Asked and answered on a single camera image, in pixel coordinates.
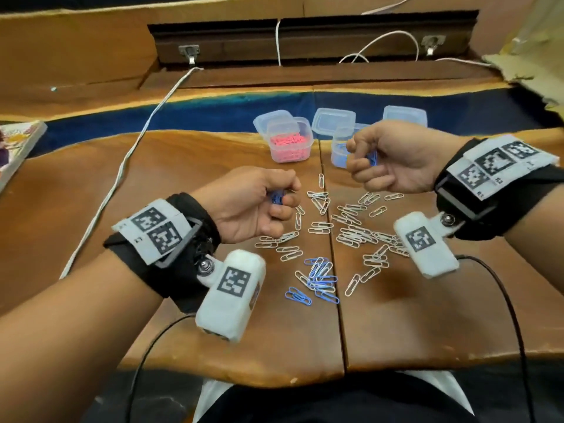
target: white plastic housing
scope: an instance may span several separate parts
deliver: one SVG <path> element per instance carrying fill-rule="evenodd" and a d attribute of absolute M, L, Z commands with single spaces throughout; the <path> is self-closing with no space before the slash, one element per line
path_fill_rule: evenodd
<path fill-rule="evenodd" d="M 215 262 L 215 282 L 196 313 L 196 325 L 239 342 L 261 291 L 266 262 L 243 249 L 231 251 L 223 263 Z"/>
<path fill-rule="evenodd" d="M 412 212 L 394 223 L 409 255 L 421 274 L 430 279 L 458 270 L 460 264 L 444 243 L 443 236 L 454 232 L 442 226 L 441 214 L 428 219 L 422 212 Z"/>

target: left hand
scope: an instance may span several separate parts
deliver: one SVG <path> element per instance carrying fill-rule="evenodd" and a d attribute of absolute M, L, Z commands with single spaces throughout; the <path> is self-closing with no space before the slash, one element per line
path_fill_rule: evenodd
<path fill-rule="evenodd" d="M 294 170 L 242 166 L 191 195 L 215 221 L 222 243 L 234 244 L 261 234 L 280 237 L 284 233 L 281 221 L 294 215 L 300 197 L 289 193 L 282 205 L 274 205 L 267 193 L 298 191 L 301 186 Z"/>

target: wristband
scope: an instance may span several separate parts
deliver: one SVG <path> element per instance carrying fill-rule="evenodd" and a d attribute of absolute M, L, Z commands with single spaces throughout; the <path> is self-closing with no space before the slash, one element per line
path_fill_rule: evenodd
<path fill-rule="evenodd" d="M 139 227 L 138 238 L 132 235 L 133 229 L 128 230 L 131 224 Z M 117 232 L 104 247 L 161 297 L 174 301 L 203 298 L 207 288 L 196 278 L 197 265 L 215 252 L 221 236 L 215 222 L 192 196 L 180 193 L 166 202 L 155 201 L 112 228 Z"/>
<path fill-rule="evenodd" d="M 508 158 L 505 160 L 498 157 L 497 160 L 501 162 L 497 168 L 503 165 L 511 169 L 519 168 L 516 165 L 520 161 L 526 161 L 530 156 L 535 156 L 533 162 L 540 161 L 540 164 L 558 160 L 549 153 L 515 140 L 511 135 L 501 138 L 503 138 L 501 141 L 499 138 L 470 140 L 449 161 L 435 182 L 434 190 L 437 193 L 438 210 L 453 215 L 452 224 L 465 222 L 455 233 L 455 237 L 459 239 L 490 240 L 496 236 L 503 236 L 554 187 L 564 182 L 564 171 L 551 164 L 526 171 L 528 173 L 525 175 L 516 177 L 518 174 L 512 174 L 510 170 L 505 172 L 503 172 L 504 169 L 496 170 L 495 166 L 490 171 L 484 171 L 482 166 L 476 166 L 478 161 L 483 163 L 483 157 L 465 159 L 468 155 L 472 157 L 473 153 L 480 154 L 493 148 L 494 150 L 491 150 L 490 153 L 498 151 L 502 157 Z M 487 147 L 484 145 L 486 141 L 489 141 Z M 504 142 L 512 142 L 512 146 L 507 147 L 508 144 Z M 500 147 L 503 148 L 504 145 L 513 153 L 500 150 Z M 457 166 L 467 167 L 457 170 Z M 537 165 L 521 163 L 521 167 L 523 166 L 533 169 Z M 469 169 L 474 170 L 471 177 Z M 500 184 L 497 183 L 497 178 L 500 178 Z"/>

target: book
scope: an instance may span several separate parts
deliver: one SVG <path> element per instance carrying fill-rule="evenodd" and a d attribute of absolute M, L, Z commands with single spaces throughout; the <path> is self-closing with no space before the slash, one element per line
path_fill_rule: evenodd
<path fill-rule="evenodd" d="M 0 126 L 0 192 L 46 130 L 40 121 Z"/>

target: forearm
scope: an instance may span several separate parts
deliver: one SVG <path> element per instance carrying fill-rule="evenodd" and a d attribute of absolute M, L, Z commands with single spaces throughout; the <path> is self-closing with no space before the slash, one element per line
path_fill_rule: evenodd
<path fill-rule="evenodd" d="M 162 298 L 111 251 L 0 318 L 0 421 L 77 421 Z"/>
<path fill-rule="evenodd" d="M 505 234 L 505 239 L 535 270 L 564 294 L 564 185 L 545 196 Z"/>

